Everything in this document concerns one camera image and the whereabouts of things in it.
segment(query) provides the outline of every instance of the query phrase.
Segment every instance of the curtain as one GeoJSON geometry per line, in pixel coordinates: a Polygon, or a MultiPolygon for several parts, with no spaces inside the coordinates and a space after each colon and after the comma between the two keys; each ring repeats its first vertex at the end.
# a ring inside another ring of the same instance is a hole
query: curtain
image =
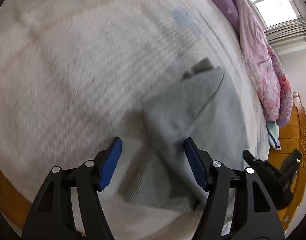
{"type": "Polygon", "coordinates": [[[306,45],[306,20],[301,19],[265,30],[265,34],[277,53],[306,45]]]}

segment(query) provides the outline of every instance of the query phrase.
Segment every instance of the window frame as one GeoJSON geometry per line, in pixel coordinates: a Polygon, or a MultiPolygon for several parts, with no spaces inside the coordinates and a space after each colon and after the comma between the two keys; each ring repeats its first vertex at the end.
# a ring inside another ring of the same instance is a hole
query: window frame
{"type": "Polygon", "coordinates": [[[298,7],[297,7],[296,3],[294,2],[294,0],[289,0],[289,1],[290,1],[290,4],[291,4],[291,6],[292,6],[292,8],[293,8],[294,11],[296,12],[296,14],[298,14],[299,18],[294,19],[294,20],[290,20],[290,21],[286,21],[286,22],[281,22],[281,23],[278,23],[278,24],[276,24],[276,25],[272,25],[272,26],[269,26],[269,27],[268,27],[268,26],[266,25],[266,23],[265,23],[265,21],[264,21],[262,15],[261,15],[260,11],[258,10],[258,8],[257,8],[256,5],[255,5],[256,3],[259,3],[259,2],[262,2],[262,1],[265,1],[265,0],[256,0],[256,1],[254,1],[254,2],[252,2],[251,0],[248,0],[248,1],[249,1],[250,4],[252,4],[253,9],[256,11],[257,16],[258,16],[258,19],[261,20],[261,23],[262,23],[263,26],[264,26],[264,30],[273,29],[273,28],[276,28],[276,27],[278,27],[278,26],[280,26],[280,25],[285,25],[285,24],[292,23],[292,22],[296,22],[296,21],[299,21],[299,20],[302,19],[301,12],[300,12],[300,10],[298,9],[298,7]]]}

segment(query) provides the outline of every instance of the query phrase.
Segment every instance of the white blanket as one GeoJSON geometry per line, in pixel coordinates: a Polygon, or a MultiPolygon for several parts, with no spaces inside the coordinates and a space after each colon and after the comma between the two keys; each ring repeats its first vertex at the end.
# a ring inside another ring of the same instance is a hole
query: white blanket
{"type": "MultiPolygon", "coordinates": [[[[115,239],[189,239],[199,213],[127,205],[148,145],[142,100],[208,57],[231,75],[249,150],[266,125],[238,39],[210,0],[6,0],[0,9],[0,169],[33,201],[50,169],[79,166],[115,136],[123,153],[99,197],[115,239]]],[[[75,223],[83,230],[77,202],[75,223]]]]}

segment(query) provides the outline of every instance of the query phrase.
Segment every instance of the window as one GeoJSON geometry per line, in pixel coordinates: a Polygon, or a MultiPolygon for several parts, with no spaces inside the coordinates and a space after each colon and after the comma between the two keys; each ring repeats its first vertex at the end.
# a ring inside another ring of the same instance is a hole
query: window
{"type": "Polygon", "coordinates": [[[267,27],[299,19],[300,13],[293,0],[251,0],[267,27]]]}

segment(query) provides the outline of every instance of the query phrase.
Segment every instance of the brown bed frame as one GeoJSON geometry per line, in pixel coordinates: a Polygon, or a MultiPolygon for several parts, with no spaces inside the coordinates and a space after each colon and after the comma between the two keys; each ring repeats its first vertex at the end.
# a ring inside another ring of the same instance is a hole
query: brown bed frame
{"type": "MultiPolygon", "coordinates": [[[[284,231],[286,231],[293,214],[301,204],[306,187],[306,112],[302,106],[300,95],[293,93],[294,105],[290,122],[280,128],[281,150],[272,148],[269,153],[269,162],[280,168],[282,161],[293,151],[300,149],[303,159],[297,176],[291,186],[294,198],[290,206],[279,211],[279,217],[284,231]]],[[[0,171],[0,210],[19,229],[23,229],[25,219],[31,203],[20,194],[0,171]]]]}

